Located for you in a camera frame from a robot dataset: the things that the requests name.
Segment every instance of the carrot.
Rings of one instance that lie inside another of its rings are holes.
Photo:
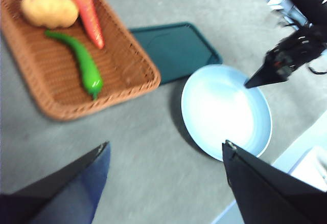
[[[104,46],[104,40],[93,0],[74,1],[80,10],[80,16],[87,35],[99,49],[102,49]]]

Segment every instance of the plate rim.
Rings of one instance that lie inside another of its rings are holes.
[[[188,129],[188,126],[187,126],[187,124],[186,124],[186,122],[185,122],[185,118],[184,118],[184,113],[185,113],[184,110],[185,110],[185,108],[184,108],[184,105],[183,105],[183,104],[184,104],[184,102],[185,102],[185,101],[184,101],[184,100],[185,100],[185,89],[186,89],[187,85],[189,85],[191,78],[192,78],[196,73],[201,72],[201,71],[203,71],[204,69],[211,69],[211,68],[223,68],[223,69],[232,70],[233,72],[236,72],[236,73],[240,74],[241,76],[245,77],[246,79],[248,79],[248,77],[247,77],[245,74],[243,74],[241,71],[239,71],[239,70],[237,70],[237,69],[235,69],[235,68],[233,68],[233,67],[231,67],[231,66],[228,66],[228,65],[225,65],[225,64],[208,64],[208,65],[206,65],[206,66],[203,66],[203,67],[199,68],[199,69],[196,70],[192,75],[190,75],[190,77],[189,77],[188,80],[186,81],[186,83],[185,83],[185,85],[184,85],[184,88],[183,88],[183,91],[182,91],[182,96],[181,96],[181,103],[180,103],[180,106],[181,106],[181,113],[182,113],[182,117],[183,117],[184,125],[185,125],[185,127],[186,127],[188,133],[190,134],[190,136],[191,136],[192,139],[194,140],[194,142],[195,142],[195,143],[196,143],[196,144],[201,148],[201,150],[203,150],[203,151],[204,151],[206,154],[208,154],[209,156],[211,156],[211,157],[213,157],[213,158],[215,158],[215,159],[217,159],[217,160],[219,160],[219,161],[223,161],[222,157],[221,157],[221,158],[217,158],[217,157],[215,157],[215,156],[209,154],[208,152],[206,152],[206,151],[202,148],[202,146],[201,146],[198,142],[195,141],[195,139],[193,138],[192,134],[190,133],[190,131],[189,131],[189,129]],[[262,93],[262,91],[261,91],[258,87],[254,87],[254,88],[257,88],[257,90],[259,91],[260,96],[263,98],[264,103],[266,104],[266,106],[267,106],[267,108],[268,108],[269,121],[270,121],[269,138],[268,138],[268,140],[267,140],[267,142],[266,142],[266,145],[265,145],[264,148],[260,151],[260,153],[258,153],[257,155],[254,155],[254,156],[256,156],[256,157],[258,158],[258,157],[260,157],[260,156],[261,156],[261,155],[266,151],[267,147],[268,147],[269,144],[270,144],[271,137],[272,137],[272,116],[271,116],[270,106],[269,106],[269,103],[268,103],[266,97],[264,96],[264,94]]]

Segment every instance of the gray countertop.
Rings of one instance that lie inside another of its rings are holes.
[[[128,27],[193,22],[224,63],[247,75],[292,29],[276,27],[263,0],[108,0]],[[1,44],[1,187],[11,193],[62,168],[104,141],[112,157],[94,224],[211,223],[232,201],[223,164],[204,154],[180,114],[179,80],[72,122],[40,113],[6,42]],[[327,82],[305,68],[262,88],[273,162],[327,109]]]

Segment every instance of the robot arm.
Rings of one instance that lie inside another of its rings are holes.
[[[301,26],[295,21],[299,29],[267,52],[264,64],[245,83],[247,88],[287,81],[293,71],[318,58],[327,48],[327,0],[292,2],[312,23]],[[327,74],[308,68],[314,74]]]

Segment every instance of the teal tray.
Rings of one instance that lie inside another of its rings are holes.
[[[191,75],[222,58],[189,22],[130,29],[161,73],[161,84]]]

